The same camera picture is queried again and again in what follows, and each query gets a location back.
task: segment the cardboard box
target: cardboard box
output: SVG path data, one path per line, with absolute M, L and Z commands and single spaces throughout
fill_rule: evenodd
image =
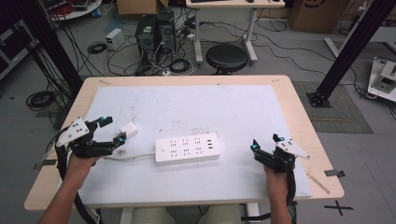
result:
M 120 15 L 157 14 L 162 7 L 168 7 L 169 0 L 118 0 Z
M 293 31 L 332 33 L 349 0 L 295 0 L 289 14 Z

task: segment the desk leg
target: desk leg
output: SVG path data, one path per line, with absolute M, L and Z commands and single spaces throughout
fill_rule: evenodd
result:
M 120 224 L 131 224 L 133 212 L 134 209 L 132 207 L 122 208 Z
M 385 42 L 385 44 L 396 53 L 396 44 L 393 42 Z
M 258 203 L 247 203 L 247 216 L 248 217 L 259 217 L 259 204 Z M 248 223 L 262 223 L 261 221 L 249 221 Z
M 199 8 L 195 9 L 194 49 L 195 49 L 195 61 L 197 63 L 202 63 L 204 61 L 204 58 L 202 57 L 201 39 L 199 36 Z
M 253 8 L 250 11 L 250 19 L 248 23 L 248 29 L 247 29 L 247 34 L 244 35 L 244 43 L 247 48 L 247 56 L 250 60 L 250 63 L 255 63 L 258 61 L 256 52 L 254 52 L 254 48 L 251 45 L 250 39 L 251 39 L 251 33 L 253 32 L 253 25 L 254 25 L 254 20 L 256 18 L 256 12 L 257 8 Z

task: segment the carpet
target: carpet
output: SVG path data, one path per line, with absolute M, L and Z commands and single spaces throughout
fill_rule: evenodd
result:
M 320 83 L 292 83 L 317 133 L 373 133 L 343 85 L 338 85 L 332 92 L 329 99 L 332 108 L 317 108 L 309 104 L 306 93 L 314 92 Z

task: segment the power strip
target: power strip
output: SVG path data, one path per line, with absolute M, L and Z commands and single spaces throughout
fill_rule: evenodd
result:
M 160 165 L 215 160 L 219 156 L 218 136 L 215 133 L 155 141 L 155 161 Z

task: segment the black stool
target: black stool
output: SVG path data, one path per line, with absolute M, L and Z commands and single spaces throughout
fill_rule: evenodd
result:
M 237 46 L 216 45 L 207 51 L 206 61 L 217 69 L 216 75 L 229 75 L 244 68 L 248 63 L 248 56 Z

